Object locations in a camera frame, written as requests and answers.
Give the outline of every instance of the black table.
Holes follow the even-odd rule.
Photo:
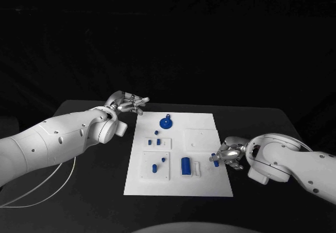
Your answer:
[[[67,100],[54,116],[100,106],[102,101]],[[282,133],[300,140],[284,112],[278,109],[148,103],[152,112],[212,113],[220,142],[227,136],[252,138]],[[334,232],[336,206],[304,191],[291,178],[266,185],[227,167],[232,198],[124,196],[137,115],[124,113],[128,124],[124,137],[88,148],[77,156],[67,184],[41,204],[23,209],[0,209],[0,232],[132,232],[177,221],[201,221],[245,227],[259,232]],[[11,200],[38,184],[56,166],[38,169],[13,180],[0,193],[0,202]],[[63,163],[59,172],[33,194],[13,205],[40,201],[62,185],[72,168]]]

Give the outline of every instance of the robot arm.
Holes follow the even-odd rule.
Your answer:
[[[210,161],[223,160],[236,170],[239,158],[246,155],[250,165],[248,177],[262,184],[272,179],[287,182],[294,176],[302,188],[324,200],[336,204],[336,157],[311,149],[294,138],[269,133],[250,141],[227,137]]]
[[[113,135],[122,136],[126,124],[121,112],[142,115],[138,106],[148,98],[115,92],[103,106],[51,117],[17,135],[0,139],[0,187],[27,172],[60,164]]]

